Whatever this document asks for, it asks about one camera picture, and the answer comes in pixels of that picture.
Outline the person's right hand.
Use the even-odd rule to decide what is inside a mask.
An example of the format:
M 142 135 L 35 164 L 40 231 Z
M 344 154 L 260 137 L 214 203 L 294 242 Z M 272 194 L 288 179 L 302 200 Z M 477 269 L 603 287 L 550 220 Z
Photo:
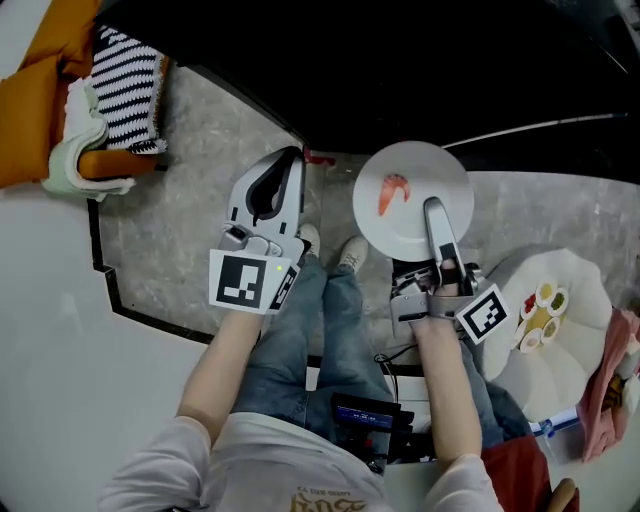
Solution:
M 444 260 L 440 266 L 441 286 L 436 290 L 439 296 L 455 297 L 460 293 L 460 271 L 453 259 Z

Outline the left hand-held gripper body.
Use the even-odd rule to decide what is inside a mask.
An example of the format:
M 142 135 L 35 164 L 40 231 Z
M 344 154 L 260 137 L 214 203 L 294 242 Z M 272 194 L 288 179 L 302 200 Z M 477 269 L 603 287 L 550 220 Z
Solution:
M 239 225 L 224 226 L 209 254 L 209 303 L 258 315 L 277 314 L 300 272 L 304 241 L 297 235 L 269 238 Z

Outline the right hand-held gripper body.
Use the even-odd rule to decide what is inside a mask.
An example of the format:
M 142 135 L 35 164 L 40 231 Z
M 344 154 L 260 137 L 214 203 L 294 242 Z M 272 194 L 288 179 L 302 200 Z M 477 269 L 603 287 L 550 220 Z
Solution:
M 509 319 L 499 288 L 475 263 L 443 269 L 430 260 L 405 268 L 393 276 L 389 308 L 395 335 L 403 323 L 435 317 L 458 324 L 476 344 Z

